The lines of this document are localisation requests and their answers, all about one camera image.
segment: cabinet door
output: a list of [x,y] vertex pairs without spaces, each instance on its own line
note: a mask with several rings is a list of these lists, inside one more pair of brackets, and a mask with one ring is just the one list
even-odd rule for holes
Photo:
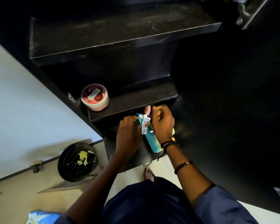
[[0,45],[0,178],[101,138]]

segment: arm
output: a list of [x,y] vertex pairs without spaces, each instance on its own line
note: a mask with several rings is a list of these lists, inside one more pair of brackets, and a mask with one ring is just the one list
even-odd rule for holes
[[[172,139],[174,118],[167,106],[153,107],[152,125],[153,131],[161,144]],[[176,145],[169,146],[166,152],[174,169],[184,162],[189,162],[189,159]],[[192,205],[199,195],[207,191],[212,185],[212,182],[193,164],[181,168],[177,172],[177,177]]]
[[115,154],[90,187],[65,213],[65,216],[75,224],[85,223],[89,221],[89,217],[94,221],[100,220],[102,209],[118,172],[140,145],[141,126],[137,129],[136,137],[133,132],[134,121],[137,119],[137,116],[129,116],[120,121]]

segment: dark blue shirt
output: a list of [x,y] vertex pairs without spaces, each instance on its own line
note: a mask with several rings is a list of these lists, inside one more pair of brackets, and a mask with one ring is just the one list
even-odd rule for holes
[[[179,197],[164,193],[158,184],[146,180],[120,191],[108,201],[101,215],[103,223],[108,224],[257,223],[250,213],[220,186],[214,186],[201,194],[192,212],[193,215],[181,205]],[[55,224],[72,223],[62,215]]]

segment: foot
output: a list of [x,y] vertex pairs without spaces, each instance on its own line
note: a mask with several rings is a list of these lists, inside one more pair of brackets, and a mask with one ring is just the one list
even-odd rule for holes
[[153,171],[150,168],[144,169],[144,180],[150,179],[152,182],[154,180],[155,175],[153,174]]

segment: hand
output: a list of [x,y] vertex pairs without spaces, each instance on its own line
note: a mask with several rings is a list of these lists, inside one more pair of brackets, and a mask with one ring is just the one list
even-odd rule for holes
[[152,125],[155,136],[160,144],[172,140],[174,118],[166,105],[153,106]]
[[138,126],[135,136],[133,127],[135,120],[138,120],[138,116],[127,116],[119,123],[115,155],[118,155],[124,162],[132,157],[141,143],[141,125]]

